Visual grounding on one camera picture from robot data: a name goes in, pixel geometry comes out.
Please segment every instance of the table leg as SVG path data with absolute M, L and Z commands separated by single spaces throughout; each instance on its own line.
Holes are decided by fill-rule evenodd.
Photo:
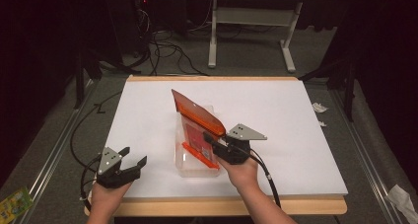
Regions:
M 302 2 L 299 2 L 295 8 L 295 12 L 289 25 L 287 38 L 285 40 L 280 40 L 280 46 L 282 48 L 283 57 L 285 58 L 286 67 L 289 73 L 294 73 L 296 71 L 292 55 L 290 54 L 289 44 L 292 39 L 293 32 L 295 31 L 296 24 L 298 23 L 299 15 L 301 14 L 302 4 Z
M 212 1 L 212 35 L 210 37 L 209 45 L 209 68 L 216 67 L 216 15 L 217 15 L 217 0 Z

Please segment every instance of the white tabletop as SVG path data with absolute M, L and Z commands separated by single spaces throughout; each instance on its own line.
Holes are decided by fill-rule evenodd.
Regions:
M 229 130 L 243 123 L 268 137 L 251 141 L 284 195 L 344 195 L 347 188 L 318 124 L 303 82 L 297 80 L 180 80 L 126 82 L 106 145 L 130 147 L 122 169 L 144 156 L 148 164 L 125 197 L 238 196 L 225 171 L 216 178 L 182 178 L 174 165 L 172 89 L 211 105 Z M 259 182 L 271 194 L 261 169 Z

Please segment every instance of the metal rail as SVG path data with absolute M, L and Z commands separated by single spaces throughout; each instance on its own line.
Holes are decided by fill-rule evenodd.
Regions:
M 42 194 L 45 191 L 46 186 L 49 183 L 49 180 L 51 179 L 55 171 L 55 168 L 58 166 L 58 163 L 62 157 L 63 152 L 65 151 L 65 148 L 67 147 L 68 138 L 70 137 L 72 131 L 74 130 L 74 126 L 76 125 L 76 122 L 81 112 L 83 111 L 86 101 L 92 95 L 96 87 L 97 87 L 97 83 L 94 83 L 93 80 L 89 80 L 89 82 L 86 85 L 87 95 L 86 95 L 85 100 L 83 101 L 83 103 L 80 105 L 79 108 L 73 110 L 72 114 L 70 115 L 70 118 L 68 119 L 67 123 L 64 126 L 64 129 L 59 135 L 58 140 L 56 141 L 54 147 L 52 148 L 52 151 L 50 152 L 48 158 L 46 159 L 46 162 L 43 165 L 42 170 L 40 171 L 33 186 L 30 189 L 30 194 L 34 201 L 33 206 L 24 215 L 17 218 L 13 222 L 14 224 L 30 223 L 31 216 L 34 213 L 35 208 L 40 198 L 42 197 Z
M 338 112 L 342 115 L 344 122 L 347 125 L 351 137 L 353 138 L 355 144 L 355 151 L 359 157 L 360 164 L 363 167 L 366 177 L 369 180 L 370 186 L 376 196 L 376 200 L 378 201 L 379 206 L 381 207 L 381 210 L 385 219 L 387 220 L 387 223 L 401 224 L 402 220 L 400 219 L 394 205 L 386 199 L 384 199 L 388 193 L 387 188 L 378 171 L 376 170 L 375 165 L 373 164 L 373 161 L 367 152 L 366 146 L 362 142 L 360 135 L 356 130 L 356 127 L 354 126 L 353 122 L 351 122 L 345 115 L 343 109 L 343 102 L 340 95 L 337 91 L 334 90 L 329 92 L 332 100 L 337 105 Z

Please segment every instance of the gray carpet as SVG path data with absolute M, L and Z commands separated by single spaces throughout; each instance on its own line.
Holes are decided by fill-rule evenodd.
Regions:
M 207 68 L 209 37 L 205 32 L 189 34 L 187 38 L 171 36 L 167 33 L 158 35 L 158 43 L 163 40 L 180 46 L 191 59 L 195 68 L 209 75 L 218 76 L 302 76 L 316 69 L 329 45 L 334 31 L 316 33 L 312 29 L 296 31 L 291 43 L 291 52 L 295 61 L 297 72 L 289 74 L 285 70 L 284 60 L 278 45 L 278 37 L 284 34 L 282 29 L 274 29 L 262 33 L 262 28 L 252 28 L 253 31 L 244 31 L 237 37 L 234 32 L 221 32 L 218 40 L 218 64 L 216 69 Z M 156 47 L 151 45 L 153 61 L 157 62 L 154 54 Z M 181 58 L 178 52 L 173 53 L 172 48 L 160 48 L 160 58 L 157 72 L 164 74 L 181 74 L 182 71 L 193 72 L 185 57 Z M 152 71 L 148 61 L 138 67 L 144 75 Z M 81 110 L 81 119 L 96 103 L 100 103 L 113 93 L 123 88 L 127 75 L 118 72 L 104 71 L 101 81 L 89 86 L 91 92 L 85 106 Z M 355 128 L 361 137 L 364 146 L 370 154 L 373 164 L 376 165 L 378 178 L 387 188 L 395 184 L 404 187 L 409 193 L 415 193 L 396 159 L 384 142 L 372 114 L 368 110 L 361 89 L 356 85 L 356 98 L 354 100 L 354 122 L 347 122 L 340 111 L 340 103 L 335 95 L 339 92 L 328 91 L 324 85 L 325 79 L 314 79 L 307 83 L 307 91 L 312 102 L 321 103 L 329 107 L 325 113 L 318 113 L 318 120 L 324 121 L 327 127 L 323 128 L 329 147 L 337 162 L 342 177 L 347 185 L 349 194 L 346 196 L 348 212 L 337 217 L 334 216 L 294 216 L 299 223 L 406 223 L 405 219 L 394 213 L 394 221 L 388 221 L 386 210 L 377 198 L 376 191 L 371 186 L 371 178 L 365 173 L 364 162 L 356 146 L 357 138 L 353 137 Z M 102 151 L 111 122 L 117 108 L 119 96 L 107 101 L 102 106 L 105 113 L 91 113 L 79 127 L 74 136 L 74 149 L 77 156 L 84 162 L 90 161 Z M 60 137 L 67 122 L 74 112 L 75 83 L 67 87 L 64 98 L 51 110 L 45 118 L 44 125 L 32 146 L 20 161 L 8 181 L 0 190 L 0 198 L 4 198 L 15 189 L 26 186 L 32 187 L 37 176 L 41 173 L 45 162 L 51 152 L 59 154 L 56 167 L 50 168 L 51 176 L 45 177 L 46 186 L 37 193 L 35 207 L 27 217 L 20 219 L 22 223 L 84 223 L 87 220 L 83 210 L 83 203 L 79 200 L 79 182 L 82 167 L 73 159 L 70 149 L 70 137 Z M 57 141 L 64 141 L 63 150 L 54 151 Z M 417 198 L 411 195 L 415 207 Z M 151 223 L 150 220 L 135 220 L 131 223 Z M 203 218 L 205 223 L 211 223 L 210 218 Z

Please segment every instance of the clear plastic box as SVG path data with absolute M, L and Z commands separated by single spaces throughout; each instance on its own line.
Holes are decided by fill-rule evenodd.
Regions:
M 207 111 L 213 114 L 212 107 L 204 107 Z M 178 112 L 175 126 L 175 151 L 174 162 L 181 177 L 185 178 L 208 178 L 217 177 L 220 174 L 219 168 L 209 168 L 202 161 L 194 157 L 190 152 L 183 148 L 182 143 L 187 141 L 184 135 L 183 125 L 192 121 L 185 121 L 182 115 Z

